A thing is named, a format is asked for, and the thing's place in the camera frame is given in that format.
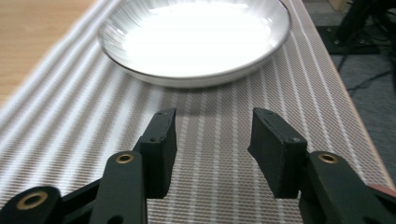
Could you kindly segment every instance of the table surface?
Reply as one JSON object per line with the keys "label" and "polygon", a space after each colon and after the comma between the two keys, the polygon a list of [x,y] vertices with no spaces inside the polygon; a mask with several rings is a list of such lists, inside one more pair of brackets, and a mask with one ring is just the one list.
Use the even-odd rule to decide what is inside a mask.
{"label": "table surface", "polygon": [[[148,201],[151,222],[302,222],[298,201],[274,200],[247,151],[253,107],[281,115],[307,139],[309,151],[344,157],[366,184],[394,188],[301,1],[283,0],[292,20],[290,37],[267,64],[233,83],[194,90],[144,83],[125,74],[101,51],[97,28],[118,2],[98,0],[0,110],[0,206],[34,186],[55,186],[65,194],[99,178],[107,158],[131,150],[152,115],[169,107],[177,108],[177,158],[168,196]],[[79,11],[69,6],[72,3]],[[90,3],[48,4],[61,8],[53,12],[54,18],[74,13],[70,24]],[[0,10],[6,13],[7,8],[11,7],[2,5]],[[28,15],[32,8],[38,15],[47,11],[26,5],[20,14]],[[22,76],[11,76],[8,92],[67,30],[66,24],[54,32],[58,37],[48,40],[47,29],[55,29],[57,22],[44,18],[37,23],[53,26],[37,28],[37,36],[43,38],[37,42],[48,44],[20,40],[15,45],[26,45],[13,53],[13,60],[6,57],[11,49],[1,50],[2,63],[18,69],[26,64],[24,71],[2,65],[4,74],[15,70]],[[25,30],[22,35],[31,29],[3,26],[9,32],[2,35],[13,33],[15,27]],[[8,41],[20,38],[6,36]],[[37,45],[44,47],[25,60],[25,54],[38,51]],[[2,41],[3,49],[8,46]]]}
{"label": "table surface", "polygon": [[0,107],[94,0],[2,0]]}

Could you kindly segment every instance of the black cable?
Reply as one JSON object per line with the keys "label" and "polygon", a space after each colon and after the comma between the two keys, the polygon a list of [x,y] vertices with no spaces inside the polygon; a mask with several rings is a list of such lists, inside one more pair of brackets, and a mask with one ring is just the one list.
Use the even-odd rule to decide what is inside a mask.
{"label": "black cable", "polygon": [[[372,27],[374,27],[377,31],[379,31],[379,34],[377,35],[377,36],[373,36],[372,35],[372,32],[373,32],[373,30],[374,29],[371,29]],[[375,40],[375,41],[378,41],[378,42],[388,42],[389,41],[389,39],[386,37],[386,36],[383,36],[382,35],[382,30],[380,30],[378,27],[377,27],[377,25],[376,24],[372,24],[372,25],[368,25],[368,26],[366,26],[365,27],[366,28],[366,32],[364,33],[367,37],[369,37],[370,39],[372,39],[372,40]]]}
{"label": "black cable", "polygon": [[375,26],[378,28],[379,31],[382,32],[382,34],[385,35],[389,39],[389,41],[394,42],[396,40],[395,34],[392,34],[386,27],[384,27],[380,22],[379,18],[377,16],[372,16],[373,22],[375,23]]}
{"label": "black cable", "polygon": [[355,48],[353,45],[353,40],[355,39],[356,36],[358,36],[364,28],[359,29],[359,31],[355,32],[345,43],[346,50],[344,51],[343,57],[341,58],[341,62],[337,66],[337,71],[340,72],[341,68],[343,67],[345,61],[347,60],[347,57],[349,56],[350,52]]}
{"label": "black cable", "polygon": [[389,54],[389,61],[393,67],[393,88],[396,93],[396,52],[395,52],[395,50],[396,50],[396,43],[393,42],[391,52]]}
{"label": "black cable", "polygon": [[379,79],[381,77],[388,76],[388,75],[393,74],[393,73],[394,73],[394,70],[391,69],[389,71],[380,73],[380,74],[378,74],[376,76],[369,77],[369,78],[363,80],[363,82],[361,82],[360,84],[358,84],[358,85],[356,85],[354,87],[348,88],[346,90],[350,91],[349,95],[350,95],[350,97],[353,97],[353,95],[355,95],[356,91],[361,90],[361,89],[367,89],[373,84],[373,82],[375,80],[377,80],[377,79]]}
{"label": "black cable", "polygon": [[391,12],[391,11],[387,11],[386,14],[391,15],[391,16],[396,16],[396,13]]}

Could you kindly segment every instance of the white bowl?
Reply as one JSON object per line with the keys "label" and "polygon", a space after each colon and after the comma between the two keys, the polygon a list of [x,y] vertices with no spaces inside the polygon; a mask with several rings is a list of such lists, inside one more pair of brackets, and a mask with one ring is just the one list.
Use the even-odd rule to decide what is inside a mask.
{"label": "white bowl", "polygon": [[277,0],[131,0],[104,20],[103,51],[132,76],[194,88],[246,76],[290,33]]}

